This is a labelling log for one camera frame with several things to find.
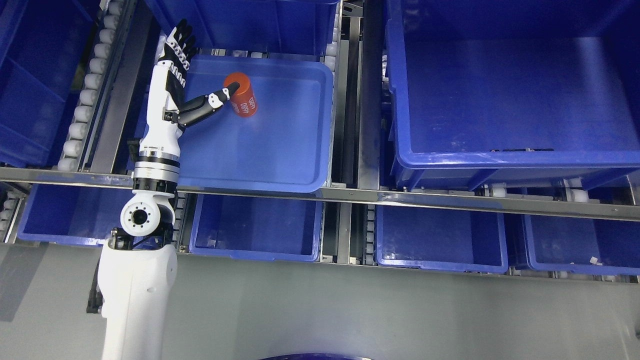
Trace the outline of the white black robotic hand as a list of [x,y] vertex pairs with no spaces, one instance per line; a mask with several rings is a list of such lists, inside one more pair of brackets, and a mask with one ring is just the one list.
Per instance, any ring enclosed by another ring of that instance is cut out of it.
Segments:
[[138,158],[178,160],[178,142],[186,128],[218,112],[240,89],[236,80],[222,89],[186,100],[186,78],[197,52],[193,28],[185,18],[158,45],[148,93],[147,131],[139,141]]

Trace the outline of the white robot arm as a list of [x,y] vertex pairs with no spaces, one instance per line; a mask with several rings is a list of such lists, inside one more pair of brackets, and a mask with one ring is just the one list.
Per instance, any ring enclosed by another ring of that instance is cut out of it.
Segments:
[[175,136],[139,144],[132,197],[103,244],[97,287],[106,319],[103,360],[160,360],[169,294],[178,274],[171,203],[179,175]]

